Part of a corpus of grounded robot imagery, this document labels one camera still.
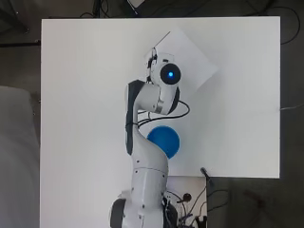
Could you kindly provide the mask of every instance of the black cable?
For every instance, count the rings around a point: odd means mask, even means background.
[[[208,195],[207,195],[207,198],[212,197],[212,195],[214,195],[214,194],[217,193],[217,192],[225,192],[225,193],[228,193],[228,194],[229,194],[229,190],[227,190],[227,189],[219,189],[219,190],[215,190],[215,191],[213,191],[212,193],[208,194]]]
[[[191,214],[191,212],[193,211],[194,207],[196,206],[196,204],[197,204],[197,202],[198,202],[200,196],[201,196],[201,195],[204,193],[204,191],[206,190],[206,187],[207,187],[207,183],[206,183],[205,187],[202,189],[202,191],[199,193],[199,195],[197,196],[195,202],[193,203],[193,205],[192,205],[192,207],[191,207],[191,209],[190,209],[190,211],[188,212],[187,215],[190,215],[190,214]]]
[[[172,194],[173,196],[175,196],[176,198],[178,198],[181,201],[181,205],[182,205],[182,208],[183,208],[183,213],[186,216],[187,215],[187,211],[186,211],[186,207],[184,206],[184,203],[182,201],[182,198],[178,194],[176,194],[174,192],[171,192],[171,191],[168,191],[168,190],[166,190],[166,192]]]
[[[212,212],[212,211],[214,211],[214,210],[216,210],[216,209],[219,209],[220,207],[226,206],[227,204],[228,204],[228,200],[225,201],[223,204],[220,204],[219,206],[215,206],[215,207],[213,207],[213,208],[207,210],[207,212]]]
[[[220,204],[220,205],[218,205],[218,206],[215,206],[215,207],[213,207],[213,208],[207,210],[207,212],[212,212],[212,211],[214,211],[214,210],[216,210],[216,209],[219,209],[220,207],[223,207],[223,206],[225,206],[225,205],[228,204],[229,198],[230,198],[230,192],[229,192],[229,190],[227,190],[227,189],[215,190],[215,191],[213,191],[212,193],[210,193],[210,194],[207,196],[207,198],[212,197],[212,196],[213,196],[215,193],[217,193],[217,192],[225,192],[225,193],[227,193],[227,194],[228,194],[227,201],[225,201],[224,203],[222,203],[222,204]]]
[[[179,103],[185,105],[187,107],[187,111],[181,115],[178,115],[178,116],[173,116],[173,117],[159,117],[159,118],[154,118],[154,119],[144,119],[144,120],[141,120],[138,122],[138,127],[140,128],[142,125],[144,124],[148,124],[150,122],[154,122],[154,121],[159,121],[159,120],[171,120],[171,119],[178,119],[178,118],[181,118],[181,117],[184,117],[186,115],[188,115],[188,113],[190,112],[190,107],[187,103],[183,102],[183,101],[179,101]]]
[[[41,41],[38,40],[32,43],[0,44],[0,48],[19,48],[19,47],[33,47],[33,46],[41,46]]]
[[[301,30],[301,20],[300,20],[300,17],[298,16],[297,12],[294,10],[294,9],[291,9],[291,8],[288,8],[288,7],[272,7],[271,9],[285,9],[285,10],[290,10],[294,13],[294,15],[296,16],[296,19],[297,19],[297,31],[295,33],[295,35],[288,41],[285,41],[283,43],[281,43],[281,45],[286,45],[290,42],[292,42],[296,36],[298,35],[298,33],[300,32]]]
[[[202,2],[202,3],[200,3],[200,4],[199,4],[198,6],[196,6],[194,9],[192,9],[192,10],[189,11],[189,12],[187,12],[187,13],[184,15],[184,17],[189,16],[189,15],[191,15],[192,13],[194,13],[194,12],[200,10],[200,8],[202,8],[204,5],[206,5],[206,4],[207,4],[208,2],[210,2],[210,1],[212,1],[212,0],[206,0],[206,1]]]
[[[83,16],[85,16],[85,15],[89,15],[89,16],[91,16],[91,17],[94,17],[94,15],[93,15],[92,13],[90,13],[90,12],[84,12],[84,13],[82,13],[79,17],[83,17]]]
[[[206,203],[207,203],[207,201],[205,201],[204,203],[201,204],[201,206],[200,206],[200,208],[199,208],[199,215],[196,216],[196,218],[201,217],[201,209],[202,209],[203,205],[206,204]],[[196,220],[196,218],[193,218],[193,220],[192,220],[191,223],[190,223],[190,227],[193,225],[193,223],[194,223],[194,221]]]
[[[268,3],[266,4],[266,6],[264,7],[264,9],[261,10],[261,11],[257,11],[257,10],[253,7],[253,5],[251,5],[251,3],[250,3],[249,1],[246,1],[247,4],[248,4],[251,8],[253,8],[253,9],[255,10],[255,12],[251,12],[251,13],[245,14],[245,15],[243,15],[243,16],[263,15],[263,14],[265,14],[265,12],[266,12],[266,11],[275,3],[275,1],[276,1],[276,0],[270,0],[270,1],[268,1]]]
[[[100,9],[102,10],[104,17],[110,18],[110,16],[107,14],[108,13],[108,2],[107,2],[107,0],[105,0],[106,10],[104,10],[104,8],[103,8],[103,2],[104,2],[104,0],[101,1]]]

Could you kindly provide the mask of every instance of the gray floor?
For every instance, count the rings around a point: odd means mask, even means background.
[[[123,0],[110,1],[110,15],[121,15],[119,5]],[[260,10],[265,1],[252,0]],[[196,6],[198,1],[147,0],[142,15],[148,17],[182,17]],[[91,11],[92,1],[85,0],[30,0],[20,4],[20,12],[30,27],[30,33],[13,32],[0,36],[0,42],[33,41],[40,38],[41,18],[52,16],[79,16]],[[277,1],[275,6],[295,9],[304,20],[303,1]],[[253,9],[245,0],[213,0],[191,16],[238,16]],[[288,40],[296,31],[295,16],[285,9],[272,9],[271,15],[281,15],[281,40]],[[304,102],[304,33],[290,44],[281,47],[281,106]],[[40,48],[0,48],[0,85],[21,87],[33,95],[36,124],[39,129],[40,97]],[[281,171],[280,180],[223,179],[216,178],[215,189],[229,188],[231,197],[226,207],[208,214],[209,227],[304,227],[304,108],[281,112]],[[246,196],[246,191],[255,196]],[[218,194],[208,201],[208,208],[226,200]]]

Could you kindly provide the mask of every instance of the white tabletop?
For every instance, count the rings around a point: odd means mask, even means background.
[[[107,226],[132,171],[124,87],[176,26],[219,70],[176,125],[192,149],[181,146],[170,174],[198,177],[203,166],[212,176],[278,177],[279,18],[44,20],[42,228]]]

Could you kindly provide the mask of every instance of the blue ball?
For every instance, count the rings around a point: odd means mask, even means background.
[[[156,144],[166,154],[168,159],[178,153],[180,148],[180,137],[178,133],[169,126],[157,126],[150,131],[147,139]]]

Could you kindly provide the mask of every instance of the white robotic arm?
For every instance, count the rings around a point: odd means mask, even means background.
[[[153,54],[148,64],[148,82],[133,81],[126,88],[126,150],[132,157],[132,188],[124,192],[112,206],[111,228],[162,228],[175,227],[177,215],[174,208],[163,205],[162,199],[168,175],[165,153],[147,140],[138,128],[138,110],[167,115],[180,99],[179,68],[170,55]],[[169,218],[166,210],[175,215]]]

